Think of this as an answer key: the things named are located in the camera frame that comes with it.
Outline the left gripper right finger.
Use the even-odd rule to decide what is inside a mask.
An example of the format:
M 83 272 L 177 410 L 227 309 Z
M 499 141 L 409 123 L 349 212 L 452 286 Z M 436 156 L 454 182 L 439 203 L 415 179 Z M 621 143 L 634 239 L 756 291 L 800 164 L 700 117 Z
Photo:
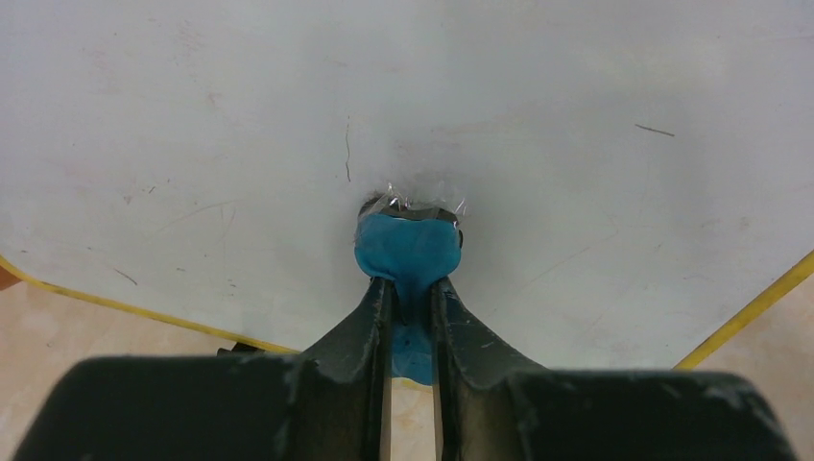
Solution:
M 431 289 L 441 460 L 792 460 L 745 378 L 674 370 L 552 370 Z

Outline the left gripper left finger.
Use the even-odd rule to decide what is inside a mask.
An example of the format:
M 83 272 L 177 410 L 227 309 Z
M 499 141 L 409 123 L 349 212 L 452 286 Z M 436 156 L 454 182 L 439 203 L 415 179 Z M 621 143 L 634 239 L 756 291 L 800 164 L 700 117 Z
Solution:
M 300 353 L 104 356 L 55 385 L 17 460 L 386 460 L 393 286 Z

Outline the blue whiteboard eraser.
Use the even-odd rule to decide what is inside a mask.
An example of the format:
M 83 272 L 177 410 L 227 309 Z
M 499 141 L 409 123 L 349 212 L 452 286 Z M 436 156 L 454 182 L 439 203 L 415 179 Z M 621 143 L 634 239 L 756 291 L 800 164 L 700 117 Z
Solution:
M 438 191 L 427 196 L 393 187 L 375 191 L 360 206 L 354 257 L 372 279 L 394 284 L 392 374 L 432 384 L 429 292 L 454 272 L 462 258 L 460 195 Z

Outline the whiteboard with yellow frame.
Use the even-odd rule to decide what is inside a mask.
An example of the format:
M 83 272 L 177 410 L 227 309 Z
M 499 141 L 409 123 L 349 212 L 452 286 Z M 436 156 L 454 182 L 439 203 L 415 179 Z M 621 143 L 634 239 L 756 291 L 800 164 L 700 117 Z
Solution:
M 813 248 L 809 1 L 5 1 L 1 254 L 301 350 L 356 216 L 459 208 L 551 367 L 677 364 Z

